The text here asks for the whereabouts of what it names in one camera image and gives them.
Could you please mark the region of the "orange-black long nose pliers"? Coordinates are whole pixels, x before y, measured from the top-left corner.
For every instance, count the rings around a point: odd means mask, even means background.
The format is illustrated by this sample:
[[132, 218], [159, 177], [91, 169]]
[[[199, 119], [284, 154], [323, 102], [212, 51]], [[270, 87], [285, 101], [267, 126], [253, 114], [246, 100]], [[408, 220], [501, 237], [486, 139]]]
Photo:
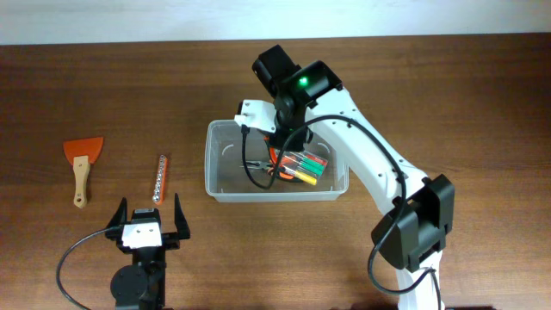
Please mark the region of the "orange-black long nose pliers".
[[[274, 164], [272, 162], [263, 162], [263, 161], [246, 161], [246, 166], [250, 170], [261, 170], [268, 174], [272, 174], [274, 170]], [[278, 172], [277, 177], [278, 180], [288, 182], [288, 183], [301, 183], [301, 180], [291, 176], [289, 174], [285, 174], [283, 172]]]

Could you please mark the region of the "precision screwdriver set case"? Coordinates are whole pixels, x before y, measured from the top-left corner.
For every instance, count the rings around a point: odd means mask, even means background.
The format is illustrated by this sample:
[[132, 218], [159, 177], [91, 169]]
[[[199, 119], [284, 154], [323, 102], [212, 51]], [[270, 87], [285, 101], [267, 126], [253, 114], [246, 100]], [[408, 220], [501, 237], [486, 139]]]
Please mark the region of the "precision screwdriver set case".
[[310, 152], [286, 152], [280, 162], [282, 171], [303, 183], [316, 185], [328, 161]]

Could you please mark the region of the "small red-handled pliers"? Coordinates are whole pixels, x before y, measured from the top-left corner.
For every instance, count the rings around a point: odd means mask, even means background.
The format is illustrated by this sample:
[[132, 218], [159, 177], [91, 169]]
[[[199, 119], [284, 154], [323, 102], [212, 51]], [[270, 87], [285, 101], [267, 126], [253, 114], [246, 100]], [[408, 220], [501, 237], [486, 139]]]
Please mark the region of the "small red-handled pliers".
[[[268, 149], [269, 154], [269, 163], [271, 164], [271, 168], [268, 168], [268, 174], [272, 175], [274, 172], [274, 164], [276, 163], [277, 157], [275, 149], [269, 145], [269, 138], [264, 137], [263, 141]], [[286, 174], [284, 172], [278, 171], [276, 174], [276, 178], [285, 182], [291, 182], [294, 180], [294, 176], [291, 176], [289, 174]]]

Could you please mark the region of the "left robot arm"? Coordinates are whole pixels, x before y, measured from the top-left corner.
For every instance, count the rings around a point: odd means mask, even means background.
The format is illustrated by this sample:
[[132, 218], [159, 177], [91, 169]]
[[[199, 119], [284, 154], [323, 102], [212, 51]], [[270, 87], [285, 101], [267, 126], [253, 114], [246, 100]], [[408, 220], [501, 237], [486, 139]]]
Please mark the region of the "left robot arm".
[[122, 199], [107, 224], [105, 237], [132, 257], [132, 262], [115, 272], [110, 291], [116, 309], [163, 309], [165, 306], [166, 252], [180, 248], [191, 237], [179, 197], [174, 197], [174, 232], [163, 232], [159, 210], [136, 209], [127, 213]]

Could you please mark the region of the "orange socket bit rail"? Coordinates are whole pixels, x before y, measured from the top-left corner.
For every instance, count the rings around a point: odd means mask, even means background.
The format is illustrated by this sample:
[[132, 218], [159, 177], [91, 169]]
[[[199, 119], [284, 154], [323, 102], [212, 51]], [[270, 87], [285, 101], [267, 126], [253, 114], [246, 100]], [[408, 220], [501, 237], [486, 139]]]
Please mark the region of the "orange socket bit rail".
[[152, 201], [160, 205], [164, 201], [164, 188], [166, 183], [166, 172], [169, 160], [165, 155], [161, 155], [158, 160], [158, 169], [156, 173], [155, 186], [152, 195]]

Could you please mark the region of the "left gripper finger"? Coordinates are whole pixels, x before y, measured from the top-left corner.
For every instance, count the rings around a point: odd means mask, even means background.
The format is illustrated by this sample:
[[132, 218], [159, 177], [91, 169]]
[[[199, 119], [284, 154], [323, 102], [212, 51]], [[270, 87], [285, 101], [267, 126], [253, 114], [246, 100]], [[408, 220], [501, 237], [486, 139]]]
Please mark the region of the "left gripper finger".
[[182, 210], [178, 193], [174, 197], [174, 223], [178, 234], [190, 234], [189, 224]]
[[122, 226], [127, 222], [127, 199], [123, 197], [119, 204], [119, 207], [115, 211], [115, 214], [112, 216], [111, 220], [107, 224], [107, 228], [113, 228], [117, 226]]

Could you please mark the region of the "orange scraper wooden handle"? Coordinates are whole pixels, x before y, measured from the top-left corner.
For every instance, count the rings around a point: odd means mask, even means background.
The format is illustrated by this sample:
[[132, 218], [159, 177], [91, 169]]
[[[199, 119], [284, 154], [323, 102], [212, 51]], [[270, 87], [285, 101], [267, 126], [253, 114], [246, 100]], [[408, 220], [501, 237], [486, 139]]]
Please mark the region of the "orange scraper wooden handle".
[[78, 208], [87, 205], [87, 182], [90, 167], [99, 158], [104, 138], [68, 140], [63, 143], [64, 155], [72, 166], [75, 179], [73, 203]]

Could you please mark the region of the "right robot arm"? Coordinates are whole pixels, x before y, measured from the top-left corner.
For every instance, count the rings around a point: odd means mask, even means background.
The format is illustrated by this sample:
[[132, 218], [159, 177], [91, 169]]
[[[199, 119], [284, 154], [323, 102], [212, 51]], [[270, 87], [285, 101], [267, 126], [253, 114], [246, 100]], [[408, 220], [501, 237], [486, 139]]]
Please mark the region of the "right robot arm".
[[302, 67], [275, 45], [251, 69], [273, 101], [244, 100], [234, 120], [244, 138], [256, 129], [275, 149], [269, 180], [274, 182], [281, 172], [297, 176], [283, 158], [304, 151], [311, 135], [328, 142], [383, 215], [371, 232], [369, 280], [382, 293], [398, 296], [400, 309], [442, 309], [439, 265], [453, 228], [452, 182], [444, 175], [429, 178], [401, 156], [324, 62]]

